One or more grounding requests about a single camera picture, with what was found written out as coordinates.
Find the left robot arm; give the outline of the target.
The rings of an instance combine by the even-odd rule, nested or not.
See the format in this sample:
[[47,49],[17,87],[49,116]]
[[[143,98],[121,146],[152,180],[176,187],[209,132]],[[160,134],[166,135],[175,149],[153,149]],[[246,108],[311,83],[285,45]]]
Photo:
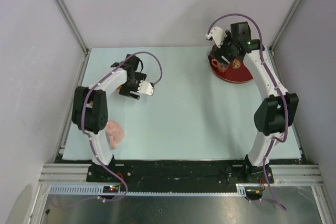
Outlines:
[[79,130],[89,135],[89,143],[93,148],[92,160],[102,164],[98,175],[104,181],[112,181],[116,177],[116,168],[109,163],[112,160],[112,146],[106,137],[108,124],[108,97],[116,90],[120,95],[138,100],[140,86],[145,83],[147,75],[138,67],[143,63],[137,56],[127,55],[124,62],[115,62],[110,71],[95,84],[78,86],[74,92],[72,106],[72,123]]

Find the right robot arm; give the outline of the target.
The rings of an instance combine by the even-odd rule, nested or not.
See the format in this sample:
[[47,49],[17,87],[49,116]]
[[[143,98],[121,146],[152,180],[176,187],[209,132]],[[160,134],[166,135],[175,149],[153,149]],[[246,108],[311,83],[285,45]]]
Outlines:
[[237,59],[242,61],[252,75],[262,99],[254,114],[257,135],[245,157],[242,170],[243,178],[253,183],[261,177],[272,149],[287,140],[299,98],[296,93],[289,93],[277,78],[266,58],[262,39],[252,39],[247,22],[231,24],[230,30],[214,27],[208,39],[215,42],[212,55],[222,66]]

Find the large pink mug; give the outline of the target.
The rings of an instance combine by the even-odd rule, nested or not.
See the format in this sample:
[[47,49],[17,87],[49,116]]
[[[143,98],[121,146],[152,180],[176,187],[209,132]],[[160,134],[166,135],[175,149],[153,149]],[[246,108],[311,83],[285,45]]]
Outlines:
[[108,143],[112,149],[116,149],[118,144],[124,139],[124,130],[119,123],[115,121],[108,121],[105,126],[105,134]]

